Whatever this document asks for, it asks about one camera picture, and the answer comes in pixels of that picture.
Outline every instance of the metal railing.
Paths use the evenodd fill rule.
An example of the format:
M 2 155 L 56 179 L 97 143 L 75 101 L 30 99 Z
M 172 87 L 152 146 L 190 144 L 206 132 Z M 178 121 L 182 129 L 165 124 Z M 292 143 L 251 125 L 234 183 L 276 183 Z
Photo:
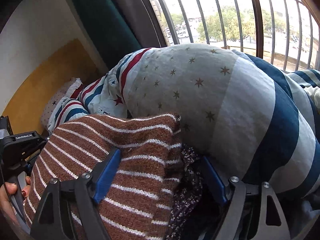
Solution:
M 301 13 L 300 13 L 300 5 L 299 4 L 303 4 L 300 0 L 295 0 L 296 4 L 297 4 L 297 9 L 298 9 L 298 17 L 299 17 L 299 49 L 298 49 L 298 56 L 297 56 L 297 63 L 295 66 L 295 70 L 298 70 L 299 68 L 299 64 L 300 64 L 300 56 L 301 56 L 301 48 L 302 48 L 302 20 L 301 20 Z M 185 12 L 185 9 L 183 7 L 183 4 L 181 2 L 181 0 L 178 0 L 180 8 L 181 8 L 181 12 L 184 18 L 184 21 L 186 23 L 186 27 L 187 27 L 187 31 L 189 34 L 189 38 L 190 38 L 190 42 L 193 43 L 193 37 L 192 37 L 192 33 L 191 33 L 191 29 L 190 29 L 190 25 L 187 19 L 187 15 Z M 203 14 L 203 10 L 200 4 L 200 0 L 196 0 L 197 4 L 198 4 L 198 8 L 199 8 L 199 12 L 201 15 L 201 20 L 203 23 L 203 27 L 204 27 L 204 34 L 205 34 L 205 38 L 206 38 L 206 42 L 207 44 L 210 44 L 209 41 L 209 35 L 208 35 L 208 30 L 207 30 L 207 26 L 206 26 L 206 22 L 205 22 L 205 18 L 204 18 L 204 14 Z M 220 24 L 221 24 L 221 31 L 222 31 L 222 36 L 223 36 L 223 44 L 224 44 L 224 48 L 227 49 L 227 40 L 226 40 L 226 34 L 225 34 L 225 28 L 224 28 L 224 23 L 223 23 L 223 18 L 222 18 L 222 12 L 221 12 L 221 8 L 220 8 L 220 4 L 219 4 L 219 0 L 215 0 L 216 5 L 217 5 L 217 10 L 218 10 L 218 14 L 219 14 L 219 18 L 220 18 Z M 243 51 L 243 36 L 242 36 L 242 26 L 241 26 L 241 18 L 240 18 L 240 11 L 239 11 L 239 7 L 238 7 L 238 3 L 237 0 L 234 0 L 235 2 L 235 7 L 236 7 L 236 12 L 237 12 L 237 17 L 238 17 L 238 24 L 239 24 L 239 33 L 240 33 L 240 49 L 241 51 Z M 174 44 L 180 44 L 176 30 L 175 30 L 175 26 L 172 20 L 172 17 L 169 13 L 168 7 L 165 3 L 164 0 L 159 0 L 160 6 L 162 7 L 164 16 L 167 20 L 167 24 L 168 27 L 170 29 L 171 32 L 171 36 L 172 36 L 172 40 Z M 274 58 L 275 58 L 275 45 L 276 45 L 276 27 L 275 27 L 275 16 L 274 16 L 274 10 L 273 10 L 273 6 L 272 6 L 272 0 L 269 0 L 270 3 L 270 11 L 271 11 L 271 21 L 272 21 L 272 51 L 271 51 L 271 64 L 273 64 L 274 62 Z M 256 56 L 263 58 L 263 45 L 264 45 L 264 35 L 263 35 L 263 22 L 262 22 L 262 11 L 261 11 L 261 6 L 260 6 L 260 1 L 259 0 L 252 0 L 252 5 L 253 5 L 253 11 L 254 11 L 254 18 L 255 18 L 255 24 L 256 24 Z M 288 7 L 287 7 L 287 2 L 286 0 L 284 0 L 284 8 L 285 8 L 285 15 L 286 15 L 286 33 L 287 33 L 287 37 L 286 37 L 286 48 L 285 48 L 285 59 L 284 59 L 284 65 L 283 65 L 283 70 L 286 70 L 287 67 L 287 62 L 288 62 L 288 55 L 289 55 L 289 42 L 290 42 L 290 25 L 289 25 L 289 13 L 288 13 Z M 313 26 L 312 26 L 312 17 L 311 14 L 309 12 L 309 20 L 310 20 L 310 51 L 309 51 L 309 57 L 308 57 L 308 67 L 310 68 L 310 63 L 311 63 L 311 57 L 312 57 L 312 51 L 313 51 Z M 320 54 L 319 54 L 319 50 L 318 49 L 318 53 L 316 55 L 316 64 L 315 64 L 315 68 L 319 69 L 320 67 Z

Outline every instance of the red star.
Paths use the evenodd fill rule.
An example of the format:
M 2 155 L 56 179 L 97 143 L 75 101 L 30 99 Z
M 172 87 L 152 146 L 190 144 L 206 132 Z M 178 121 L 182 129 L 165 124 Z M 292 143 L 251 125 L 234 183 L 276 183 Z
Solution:
M 118 104 L 123 104 L 123 103 L 122 103 L 122 99 L 121 99 L 121 97 L 120 97 L 120 96 L 118 96 L 118 95 L 117 95 L 117 99 L 116 99 L 116 100 L 113 100 L 113 101 L 115 101 L 115 102 L 116 102 L 116 106 L 117 106 Z

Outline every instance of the blue gripper pad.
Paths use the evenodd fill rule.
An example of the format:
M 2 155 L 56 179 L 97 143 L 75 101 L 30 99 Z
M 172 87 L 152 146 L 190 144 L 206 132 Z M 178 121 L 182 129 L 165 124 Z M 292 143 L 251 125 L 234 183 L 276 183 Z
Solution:
M 121 151 L 117 149 L 96 182 L 95 194 L 93 196 L 93 200 L 95 201 L 95 203 L 99 204 L 100 201 L 107 195 L 113 178 L 118 170 L 120 161 Z
M 200 168 L 204 182 L 207 184 L 213 199 L 224 206 L 228 202 L 225 185 L 206 156 L 202 158 Z

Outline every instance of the star-print duvet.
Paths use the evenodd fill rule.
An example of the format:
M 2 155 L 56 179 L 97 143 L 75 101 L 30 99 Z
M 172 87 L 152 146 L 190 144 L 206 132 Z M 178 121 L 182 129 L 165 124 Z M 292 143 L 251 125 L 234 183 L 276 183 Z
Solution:
M 285 74 L 206 44 L 141 49 L 77 100 L 62 99 L 48 130 L 86 114 L 176 112 L 183 142 L 211 154 L 228 176 L 268 181 L 280 195 L 303 197 L 320 185 L 319 120 L 306 86 L 320 87 L 320 72 Z

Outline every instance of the metal screw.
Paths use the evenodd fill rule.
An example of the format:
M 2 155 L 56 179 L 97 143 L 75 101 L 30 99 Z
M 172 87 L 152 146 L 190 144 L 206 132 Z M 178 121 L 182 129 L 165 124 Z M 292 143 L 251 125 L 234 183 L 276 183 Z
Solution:
M 262 186 L 268 188 L 268 187 L 270 187 L 270 184 L 268 182 L 264 181 L 264 182 L 262 182 Z
M 237 176 L 232 176 L 232 177 L 230 178 L 230 180 L 231 180 L 232 182 L 234 182 L 234 183 L 239 182 L 239 178 L 238 178 Z
M 81 177 L 83 179 L 88 179 L 88 178 L 90 178 L 90 176 L 91 176 L 90 172 L 85 172 L 85 173 L 82 173 L 82 175 L 81 175 Z
M 56 184 L 58 182 L 57 178 L 50 179 L 50 184 Z

